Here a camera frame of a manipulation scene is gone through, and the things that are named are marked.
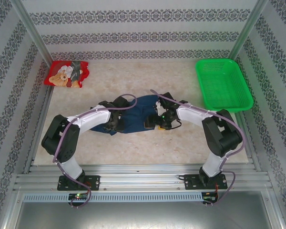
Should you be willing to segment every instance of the beige floor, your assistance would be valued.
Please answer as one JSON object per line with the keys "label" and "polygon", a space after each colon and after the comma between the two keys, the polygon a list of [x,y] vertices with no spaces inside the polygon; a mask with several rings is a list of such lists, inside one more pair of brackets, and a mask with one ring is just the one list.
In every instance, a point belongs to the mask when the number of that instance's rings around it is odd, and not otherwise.
{"label": "beige floor", "polygon": [[[54,116],[80,114],[98,102],[113,101],[124,93],[136,96],[169,91],[177,100],[203,107],[194,63],[115,63],[90,64],[90,75],[83,88],[55,87],[42,131],[44,136]],[[203,129],[183,122],[171,130],[152,130],[133,134],[87,131],[79,138],[76,159],[82,165],[191,164],[203,163],[209,154]],[[51,165],[52,156],[39,145],[35,165]],[[228,162],[248,162],[245,151]]]}

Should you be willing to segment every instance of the cartoon bear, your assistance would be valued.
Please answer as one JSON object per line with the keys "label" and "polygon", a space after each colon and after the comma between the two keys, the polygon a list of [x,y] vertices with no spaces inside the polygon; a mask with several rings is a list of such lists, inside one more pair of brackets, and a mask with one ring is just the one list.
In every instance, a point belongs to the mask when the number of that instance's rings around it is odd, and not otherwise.
{"label": "cartoon bear", "polygon": [[49,82],[60,87],[80,87],[78,80],[81,74],[82,70],[74,63],[71,66],[64,65],[56,75],[49,78]]}

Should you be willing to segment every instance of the wall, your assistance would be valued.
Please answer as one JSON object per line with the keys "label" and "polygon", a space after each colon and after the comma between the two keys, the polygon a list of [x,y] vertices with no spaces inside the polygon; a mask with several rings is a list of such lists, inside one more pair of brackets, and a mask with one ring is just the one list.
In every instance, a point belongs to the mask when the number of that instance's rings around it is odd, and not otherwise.
{"label": "wall", "polygon": [[244,112],[250,137],[286,221],[286,0],[267,3],[237,62],[255,102]]}
{"label": "wall", "polygon": [[47,71],[11,3],[0,0],[0,214],[32,146],[48,90],[42,84]]}
{"label": "wall", "polygon": [[256,0],[25,0],[55,60],[228,57]]}

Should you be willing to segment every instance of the blue cloth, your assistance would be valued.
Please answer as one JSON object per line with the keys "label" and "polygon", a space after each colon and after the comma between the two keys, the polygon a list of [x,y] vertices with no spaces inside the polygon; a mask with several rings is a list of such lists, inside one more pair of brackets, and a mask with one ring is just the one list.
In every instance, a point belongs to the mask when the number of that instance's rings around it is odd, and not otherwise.
{"label": "blue cloth", "polygon": [[[150,115],[157,114],[154,106],[158,101],[158,96],[156,95],[146,95],[137,98],[138,102],[135,107],[125,110],[121,119],[124,121],[124,130],[121,132],[123,134],[153,130],[154,128],[146,129],[144,127],[144,121]],[[100,124],[92,128],[91,130],[107,133],[114,135],[116,131],[108,131],[104,129],[104,124]]]}

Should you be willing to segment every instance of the green basket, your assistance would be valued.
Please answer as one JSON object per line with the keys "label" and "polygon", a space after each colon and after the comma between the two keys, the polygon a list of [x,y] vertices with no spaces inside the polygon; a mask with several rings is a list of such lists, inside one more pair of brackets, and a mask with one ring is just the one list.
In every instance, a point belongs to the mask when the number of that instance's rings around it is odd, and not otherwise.
{"label": "green basket", "polygon": [[235,61],[201,60],[196,64],[196,71],[206,109],[239,112],[253,106],[252,96]]}

